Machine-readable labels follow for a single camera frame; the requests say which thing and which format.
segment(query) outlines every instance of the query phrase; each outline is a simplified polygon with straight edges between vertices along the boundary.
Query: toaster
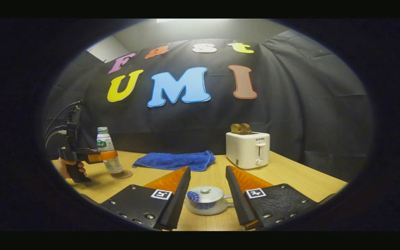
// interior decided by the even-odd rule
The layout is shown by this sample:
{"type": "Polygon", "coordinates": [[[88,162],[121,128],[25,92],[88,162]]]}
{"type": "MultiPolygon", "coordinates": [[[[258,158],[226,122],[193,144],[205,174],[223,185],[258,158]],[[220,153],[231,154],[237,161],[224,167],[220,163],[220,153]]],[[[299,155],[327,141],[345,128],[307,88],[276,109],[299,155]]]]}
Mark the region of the toaster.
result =
{"type": "Polygon", "coordinates": [[[226,133],[226,157],[241,169],[265,166],[269,161],[269,134],[226,133]]]}

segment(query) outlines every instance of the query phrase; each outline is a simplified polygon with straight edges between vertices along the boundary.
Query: plastic bottle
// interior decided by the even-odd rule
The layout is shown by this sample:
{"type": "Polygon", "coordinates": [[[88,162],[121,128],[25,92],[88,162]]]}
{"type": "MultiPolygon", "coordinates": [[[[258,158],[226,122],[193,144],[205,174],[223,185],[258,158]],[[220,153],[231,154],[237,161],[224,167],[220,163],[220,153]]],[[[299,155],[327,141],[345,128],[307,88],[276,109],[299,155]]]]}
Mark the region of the plastic bottle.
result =
{"type": "MultiPolygon", "coordinates": [[[[112,143],[111,136],[109,135],[108,127],[98,127],[97,129],[97,147],[99,151],[112,151],[115,150],[114,144],[112,143]]],[[[123,171],[118,157],[109,160],[103,160],[106,169],[111,174],[117,174],[123,171]]]]}

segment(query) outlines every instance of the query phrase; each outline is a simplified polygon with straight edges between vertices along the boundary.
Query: pink letter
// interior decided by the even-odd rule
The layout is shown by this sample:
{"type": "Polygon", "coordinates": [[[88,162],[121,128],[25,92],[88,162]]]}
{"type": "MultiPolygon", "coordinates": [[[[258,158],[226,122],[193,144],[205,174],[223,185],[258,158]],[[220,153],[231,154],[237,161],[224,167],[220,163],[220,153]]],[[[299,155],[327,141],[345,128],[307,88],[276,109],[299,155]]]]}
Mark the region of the pink letter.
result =
{"type": "Polygon", "coordinates": [[[134,55],[135,55],[135,53],[132,53],[132,54],[126,55],[124,57],[117,58],[115,60],[114,66],[112,67],[111,71],[108,72],[108,74],[118,71],[121,68],[121,66],[124,65],[125,63],[127,63],[127,61],[129,61],[129,58],[133,57],[134,55]]]}

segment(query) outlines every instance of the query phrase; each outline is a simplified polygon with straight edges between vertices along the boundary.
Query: letter m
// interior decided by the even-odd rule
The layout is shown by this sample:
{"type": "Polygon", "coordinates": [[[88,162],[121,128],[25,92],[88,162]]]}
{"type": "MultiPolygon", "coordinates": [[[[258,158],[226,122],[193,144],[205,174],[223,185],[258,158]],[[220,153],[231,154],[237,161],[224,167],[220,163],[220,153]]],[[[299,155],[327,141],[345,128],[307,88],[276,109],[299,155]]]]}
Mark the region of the letter m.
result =
{"type": "Polygon", "coordinates": [[[189,68],[178,81],[168,72],[156,74],[151,77],[154,80],[152,99],[148,102],[149,107],[158,107],[166,103],[163,92],[171,103],[175,103],[183,89],[185,94],[181,97],[183,102],[208,101],[211,95],[205,91],[203,74],[208,69],[205,67],[189,68]]]}

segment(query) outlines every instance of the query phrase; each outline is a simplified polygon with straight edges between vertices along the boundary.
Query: orange part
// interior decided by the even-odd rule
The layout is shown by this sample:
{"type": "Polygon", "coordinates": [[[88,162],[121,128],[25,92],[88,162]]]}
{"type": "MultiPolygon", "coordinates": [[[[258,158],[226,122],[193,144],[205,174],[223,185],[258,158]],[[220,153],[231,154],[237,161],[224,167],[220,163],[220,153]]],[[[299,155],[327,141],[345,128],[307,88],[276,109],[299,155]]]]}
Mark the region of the orange part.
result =
{"type": "Polygon", "coordinates": [[[245,226],[252,226],[252,225],[257,224],[258,222],[259,222],[259,220],[253,220],[252,222],[246,224],[245,226]]]}
{"type": "Polygon", "coordinates": [[[96,155],[88,155],[87,156],[91,163],[101,161],[101,160],[108,160],[111,158],[118,157],[118,152],[116,150],[113,151],[104,151],[100,152],[96,155]]]}
{"type": "Polygon", "coordinates": [[[175,170],[172,173],[162,176],[156,180],[153,180],[152,182],[144,185],[143,187],[161,189],[175,193],[178,185],[180,184],[181,178],[183,177],[187,169],[188,167],[186,166],[181,169],[175,170]]]}
{"type": "Polygon", "coordinates": [[[115,157],[118,157],[118,152],[116,150],[100,152],[101,160],[108,160],[115,157]]]}
{"type": "Polygon", "coordinates": [[[240,191],[244,194],[246,190],[256,189],[256,188],[266,188],[271,187],[273,184],[260,179],[250,173],[247,173],[241,169],[234,166],[229,166],[240,186],[240,191]]]}

